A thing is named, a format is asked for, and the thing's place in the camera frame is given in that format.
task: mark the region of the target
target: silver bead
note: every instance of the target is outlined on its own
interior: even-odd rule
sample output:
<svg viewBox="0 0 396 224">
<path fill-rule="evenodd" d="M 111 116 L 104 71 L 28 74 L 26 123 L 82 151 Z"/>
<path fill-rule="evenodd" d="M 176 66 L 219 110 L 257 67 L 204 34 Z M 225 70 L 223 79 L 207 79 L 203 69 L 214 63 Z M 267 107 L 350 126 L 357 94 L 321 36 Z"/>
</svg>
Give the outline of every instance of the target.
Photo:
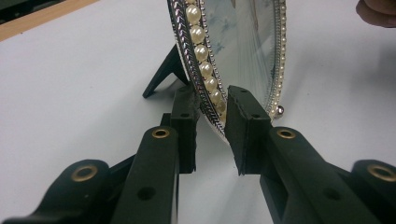
<svg viewBox="0 0 396 224">
<path fill-rule="evenodd" d="M 282 118 L 284 112 L 285 112 L 285 108 L 283 108 L 283 106 L 281 106 L 281 105 L 277 106 L 274 119 Z"/>
</svg>

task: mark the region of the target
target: wooden edge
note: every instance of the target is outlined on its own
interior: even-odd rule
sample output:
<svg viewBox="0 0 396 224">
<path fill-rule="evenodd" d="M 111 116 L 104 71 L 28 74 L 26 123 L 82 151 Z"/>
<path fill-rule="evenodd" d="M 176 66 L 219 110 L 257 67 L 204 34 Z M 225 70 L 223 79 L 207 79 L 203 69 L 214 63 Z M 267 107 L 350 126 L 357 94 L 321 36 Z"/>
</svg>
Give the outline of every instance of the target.
<svg viewBox="0 0 396 224">
<path fill-rule="evenodd" d="M 97 1 L 99 0 L 66 0 L 24 17 L 20 17 L 14 21 L 6 22 L 0 25 L 0 41 L 35 28 L 47 21 L 52 21 Z"/>
</svg>

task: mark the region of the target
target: brass grommet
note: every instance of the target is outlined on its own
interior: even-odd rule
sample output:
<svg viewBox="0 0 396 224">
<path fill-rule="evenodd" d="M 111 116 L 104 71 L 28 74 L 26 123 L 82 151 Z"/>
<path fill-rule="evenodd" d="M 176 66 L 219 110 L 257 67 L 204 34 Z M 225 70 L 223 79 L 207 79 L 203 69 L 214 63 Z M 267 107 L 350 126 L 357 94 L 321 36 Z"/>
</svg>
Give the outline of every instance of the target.
<svg viewBox="0 0 396 224">
<path fill-rule="evenodd" d="M 171 134 L 168 130 L 166 129 L 156 129 L 152 132 L 152 136 L 155 138 L 165 138 Z"/>
<path fill-rule="evenodd" d="M 283 137 L 283 138 L 287 138 L 287 139 L 291 139 L 291 138 L 295 138 L 296 134 L 290 130 L 287 129 L 279 129 L 277 130 L 277 135 Z"/>
<path fill-rule="evenodd" d="M 98 168 L 92 164 L 79 166 L 75 172 L 73 172 L 72 180 L 75 182 L 83 182 L 93 178 L 97 173 Z"/>
<path fill-rule="evenodd" d="M 367 170 L 371 175 L 377 178 L 380 178 L 388 182 L 396 182 L 396 174 L 388 167 L 377 164 L 370 164 L 367 167 Z"/>
</svg>

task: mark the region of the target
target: mirror glass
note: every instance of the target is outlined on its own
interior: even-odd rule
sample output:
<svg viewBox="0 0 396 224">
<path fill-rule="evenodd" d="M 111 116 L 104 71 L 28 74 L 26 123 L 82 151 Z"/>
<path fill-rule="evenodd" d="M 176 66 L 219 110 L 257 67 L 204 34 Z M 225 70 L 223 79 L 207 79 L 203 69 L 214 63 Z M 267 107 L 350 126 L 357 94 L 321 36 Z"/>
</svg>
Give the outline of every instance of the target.
<svg viewBox="0 0 396 224">
<path fill-rule="evenodd" d="M 284 0 L 168 0 L 181 61 L 208 120 L 224 134 L 227 88 L 276 117 L 286 50 Z"/>
</svg>

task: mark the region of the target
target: hole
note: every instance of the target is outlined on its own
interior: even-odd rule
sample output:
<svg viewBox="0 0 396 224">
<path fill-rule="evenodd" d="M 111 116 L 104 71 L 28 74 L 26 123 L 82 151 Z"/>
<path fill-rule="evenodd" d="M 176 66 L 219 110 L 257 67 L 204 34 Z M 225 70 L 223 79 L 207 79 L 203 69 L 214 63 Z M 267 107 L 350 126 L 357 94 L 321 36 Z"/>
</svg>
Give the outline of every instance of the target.
<svg viewBox="0 0 396 224">
<path fill-rule="evenodd" d="M 148 201 L 152 199 L 154 195 L 155 195 L 155 189 L 150 187 L 142 188 L 137 192 L 137 197 L 142 201 Z"/>
<path fill-rule="evenodd" d="M 375 169 L 375 171 L 376 171 L 379 175 L 383 175 L 383 176 L 387 176 L 387 177 L 392 176 L 392 174 L 391 174 L 390 172 L 385 171 L 385 170 Z"/>
<path fill-rule="evenodd" d="M 78 176 L 86 176 L 86 175 L 89 175 L 91 172 L 92 172 L 92 169 L 86 167 L 86 168 L 83 168 L 82 170 L 78 171 L 77 175 Z"/>
<path fill-rule="evenodd" d="M 341 195 L 335 189 L 325 189 L 323 190 L 324 196 L 329 200 L 339 201 L 341 200 Z"/>
<path fill-rule="evenodd" d="M 396 174 L 390 170 L 388 167 L 382 166 L 382 165 L 377 165 L 377 164 L 370 164 L 367 167 L 368 172 L 385 181 L 388 182 L 396 182 Z"/>
<path fill-rule="evenodd" d="M 152 136 L 155 138 L 165 138 L 169 136 L 169 131 L 166 129 L 157 129 L 152 132 Z"/>
<path fill-rule="evenodd" d="M 295 138 L 296 137 L 296 134 L 294 132 L 286 130 L 286 129 L 278 130 L 276 133 L 277 133 L 277 135 L 279 135 L 279 136 L 281 136 L 283 138 L 291 139 L 291 138 Z"/>
<path fill-rule="evenodd" d="M 71 178 L 75 182 L 83 182 L 93 178 L 98 173 L 98 169 L 94 165 L 79 166 L 72 174 Z"/>
<path fill-rule="evenodd" d="M 292 136 L 292 134 L 291 134 L 291 133 L 289 133 L 289 132 L 285 132 L 285 131 L 283 131 L 283 132 L 280 132 L 280 134 L 282 134 L 282 135 L 285 135 L 285 136 L 287 136 L 287 137 L 291 137 L 291 136 Z"/>
</svg>

